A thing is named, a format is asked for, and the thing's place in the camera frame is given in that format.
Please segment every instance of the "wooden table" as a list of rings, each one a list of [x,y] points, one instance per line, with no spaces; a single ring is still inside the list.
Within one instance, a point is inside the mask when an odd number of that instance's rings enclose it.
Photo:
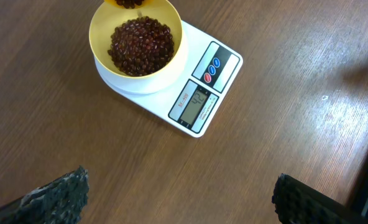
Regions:
[[[368,152],[368,0],[173,0],[244,57],[191,138],[110,90],[101,1],[0,0],[0,206],[83,165],[81,223],[278,223],[282,172],[347,203]]]

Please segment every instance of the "brown wooden surface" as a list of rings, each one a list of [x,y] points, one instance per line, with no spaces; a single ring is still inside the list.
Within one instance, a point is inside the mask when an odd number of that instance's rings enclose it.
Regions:
[[[100,79],[101,1],[0,0],[0,206],[80,164],[82,223],[277,223],[282,172],[348,201],[368,152],[368,0],[172,3],[244,58],[200,139]]]

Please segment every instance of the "bowl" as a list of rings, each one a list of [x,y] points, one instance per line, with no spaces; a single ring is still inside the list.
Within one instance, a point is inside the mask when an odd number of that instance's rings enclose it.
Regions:
[[[149,16],[152,19],[157,19],[161,24],[169,26],[175,43],[174,54],[169,63],[157,72],[142,77],[131,77],[119,71],[111,56],[108,55],[108,50],[111,48],[111,35],[114,33],[115,27],[121,26],[128,20],[137,19],[139,16]],[[179,60],[176,55],[182,51],[182,48],[180,48],[182,37],[183,27],[180,16],[167,0],[145,0],[143,5],[135,9],[125,9],[124,7],[104,2],[94,14],[89,30],[90,46],[95,59],[114,75],[131,79],[145,79],[157,76],[163,73],[164,70],[169,69],[170,66],[174,66],[175,61]]]

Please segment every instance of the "white scale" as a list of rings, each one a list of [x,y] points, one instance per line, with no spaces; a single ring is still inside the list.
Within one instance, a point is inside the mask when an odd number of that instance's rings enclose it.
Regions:
[[[114,75],[95,61],[101,78],[114,91],[198,138],[216,114],[243,59],[210,35],[184,21],[182,24],[180,48],[185,50],[178,54],[186,60],[163,75],[133,81]]]

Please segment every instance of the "pile of beans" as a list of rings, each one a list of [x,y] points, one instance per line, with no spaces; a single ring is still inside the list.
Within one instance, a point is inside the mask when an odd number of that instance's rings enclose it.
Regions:
[[[123,23],[111,38],[108,54],[120,71],[133,77],[157,72],[173,57],[170,28],[148,16]]]
[[[130,7],[134,9],[135,4],[141,6],[144,0],[115,0],[115,1],[118,5],[124,6],[126,9],[129,9]]]

